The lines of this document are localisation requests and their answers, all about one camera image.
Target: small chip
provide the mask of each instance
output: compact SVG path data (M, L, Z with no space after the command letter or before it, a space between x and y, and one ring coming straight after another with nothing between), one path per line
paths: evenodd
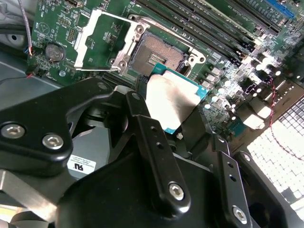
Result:
M239 70L239 71L237 72L237 76L242 77L243 75L244 75L244 71Z
M219 99L219 100L217 101L217 104L218 104L219 106L222 106L222 105L223 105L223 100Z
M214 87L213 84L211 84L211 83L209 83L209 82L207 82L207 81L203 81L203 82L201 83L201 86L204 87L204 88L206 88L206 89L212 89L212 88Z
M213 76L213 75L211 75L211 74L208 74L208 75L206 76L206 79L207 79L208 81L210 81L211 83L214 83L214 82L217 82L217 81L218 81L218 78L215 77L215 76Z

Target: black metal bracket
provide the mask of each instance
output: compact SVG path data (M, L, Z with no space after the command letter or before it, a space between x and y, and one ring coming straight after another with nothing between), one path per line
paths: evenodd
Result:
M2 110L0 167L36 176L60 173L72 153L71 134L82 112L95 102L108 100L112 92L110 86L90 78ZM6 129L8 124L20 127ZM44 137L51 134L59 136L49 141L59 149L43 144Z
M242 151L236 152L233 158L238 162L242 173L245 189L247 189L247 200L249 206L263 205L262 213L256 215L257 221L263 220L263 226L270 228L302 228L303 221L290 207L284 197L276 190L271 181L260 170L253 158Z
M188 188L161 125L150 117L144 98L135 92L113 92L96 78L1 111L2 129L15 124L18 129L12 130L23 132L7 131L0 136L0 168L33 176L60 173L72 153L72 136L85 130L88 112L92 114L93 110L99 115L95 122L106 127L113 126L116 118L115 126L120 126L116 132L118 129L122 135L113 148L115 154L119 155L135 136L157 211L167 218L186 213L191 202ZM44 139L49 135L55 136L46 145Z
M214 174L214 191L220 195L214 211L220 226L252 227L238 163L230 157L227 142L212 132L197 107L181 126L193 160L209 167Z

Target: red wire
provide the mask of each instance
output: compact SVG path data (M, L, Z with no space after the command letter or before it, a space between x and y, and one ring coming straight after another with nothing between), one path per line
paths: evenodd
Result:
M275 142L279 145L279 147L281 147L282 150L284 150L286 153L290 154L291 156L295 157L296 159L298 159L300 161L304 161L302 158L299 158L295 154L291 153L291 151L288 151L284 146L281 145L281 143L275 137L275 134L274 134L274 131L273 131L273 128L272 128L273 118L274 118L274 115L275 115L275 98L276 98L276 87L274 85L273 78L270 80L270 84L272 86L272 101L271 101L271 113L270 113L269 127L270 127L272 137L274 138Z

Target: white label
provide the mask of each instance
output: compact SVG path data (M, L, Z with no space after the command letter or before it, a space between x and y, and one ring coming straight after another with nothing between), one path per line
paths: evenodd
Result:
M85 158L81 158L75 155L71 155L70 159L67 162L67 167L70 170L77 172L82 172L85 174L90 174L94 172L96 166L95 161L91 161Z

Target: blue connector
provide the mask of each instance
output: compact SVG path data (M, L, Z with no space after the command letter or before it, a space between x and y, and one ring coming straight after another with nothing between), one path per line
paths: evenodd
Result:
M285 16L293 19L295 18L295 15L290 12L285 6L282 6L280 3L278 3L276 0L265 0L269 5L275 7L280 13L284 14Z

